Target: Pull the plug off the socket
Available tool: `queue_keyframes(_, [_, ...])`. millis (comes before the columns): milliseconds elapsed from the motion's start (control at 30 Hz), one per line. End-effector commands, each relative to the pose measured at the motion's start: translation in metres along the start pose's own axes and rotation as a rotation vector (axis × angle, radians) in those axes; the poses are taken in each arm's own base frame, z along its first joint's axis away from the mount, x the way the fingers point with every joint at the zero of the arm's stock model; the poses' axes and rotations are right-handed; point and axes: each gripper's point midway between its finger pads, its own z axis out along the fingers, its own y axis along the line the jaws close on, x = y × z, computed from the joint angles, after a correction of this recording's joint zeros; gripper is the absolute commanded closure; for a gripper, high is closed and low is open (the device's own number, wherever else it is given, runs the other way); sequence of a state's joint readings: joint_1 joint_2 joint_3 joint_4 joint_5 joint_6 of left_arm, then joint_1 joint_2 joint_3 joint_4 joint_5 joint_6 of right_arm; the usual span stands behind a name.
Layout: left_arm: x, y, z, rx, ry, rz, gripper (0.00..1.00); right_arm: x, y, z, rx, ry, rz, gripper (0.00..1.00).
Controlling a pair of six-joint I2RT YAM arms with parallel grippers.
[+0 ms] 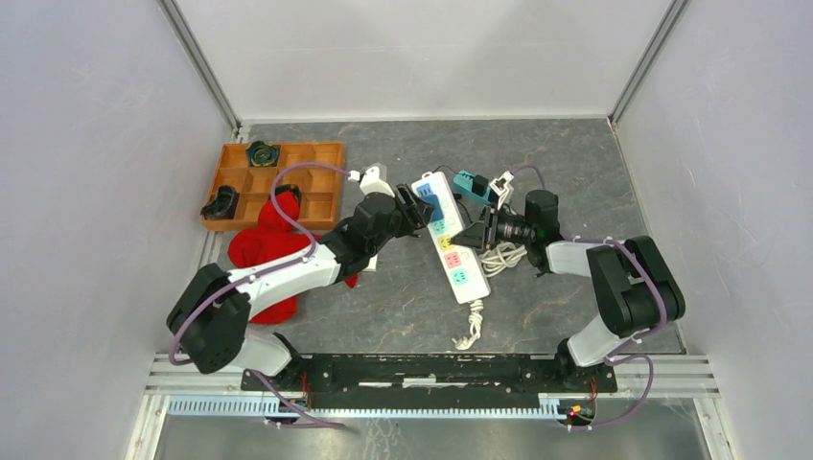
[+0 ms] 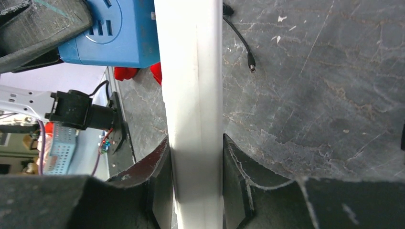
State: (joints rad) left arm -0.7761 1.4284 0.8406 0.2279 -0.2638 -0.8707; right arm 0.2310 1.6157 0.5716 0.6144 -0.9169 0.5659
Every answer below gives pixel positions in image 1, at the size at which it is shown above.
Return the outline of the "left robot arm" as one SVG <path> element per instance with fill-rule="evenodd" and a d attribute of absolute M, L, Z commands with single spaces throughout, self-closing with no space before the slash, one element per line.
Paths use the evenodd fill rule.
<path fill-rule="evenodd" d="M 351 217 L 292 255 L 235 271 L 217 264 L 199 269 L 166 320 L 174 336 L 171 364 L 192 364 L 203 375 L 240 364 L 264 374 L 278 390 L 292 389 L 301 378 L 300 363 L 282 339 L 250 332 L 250 319 L 362 272 L 388 242 L 429 227 L 439 208 L 433 195 L 419 196 L 399 184 L 392 195 L 365 195 Z"/>

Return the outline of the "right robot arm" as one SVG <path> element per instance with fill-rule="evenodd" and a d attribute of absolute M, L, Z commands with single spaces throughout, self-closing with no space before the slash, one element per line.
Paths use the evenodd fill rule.
<path fill-rule="evenodd" d="M 521 214 L 506 207 L 489 209 L 451 241 L 481 250 L 514 243 L 543 275 L 591 281 L 597 315 L 563 340 L 555 354 L 553 376 L 567 391 L 587 384 L 592 366 L 614 362 L 622 350 L 685 314 L 683 293 L 651 237 L 567 239 L 561 233 L 559 197 L 547 190 L 527 193 Z"/>

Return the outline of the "white power strip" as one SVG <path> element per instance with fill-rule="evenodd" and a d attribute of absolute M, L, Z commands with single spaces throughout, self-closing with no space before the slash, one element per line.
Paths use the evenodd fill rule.
<path fill-rule="evenodd" d="M 491 289 L 475 251 L 452 243 L 465 225 L 446 175 L 425 172 L 411 190 L 433 207 L 427 228 L 455 301 L 469 304 L 487 297 Z"/>

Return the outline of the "black plug adapter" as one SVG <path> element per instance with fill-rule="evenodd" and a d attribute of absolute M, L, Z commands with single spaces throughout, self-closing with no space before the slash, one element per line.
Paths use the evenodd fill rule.
<path fill-rule="evenodd" d="M 475 175 L 472 179 L 471 192 L 483 199 L 489 195 L 489 179 L 482 175 Z"/>

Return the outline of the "teal power strip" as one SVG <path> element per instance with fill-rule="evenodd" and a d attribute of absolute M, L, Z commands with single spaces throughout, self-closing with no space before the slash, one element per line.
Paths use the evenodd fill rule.
<path fill-rule="evenodd" d="M 486 199 L 483 199 L 479 196 L 474 195 L 471 192 L 472 186 L 472 179 L 477 174 L 472 174 L 465 170 L 459 171 L 453 178 L 452 190 L 454 194 L 458 194 L 464 197 L 469 198 L 473 202 L 481 205 L 481 206 L 489 206 L 492 202 L 491 194 L 492 191 L 489 190 L 489 195 Z"/>

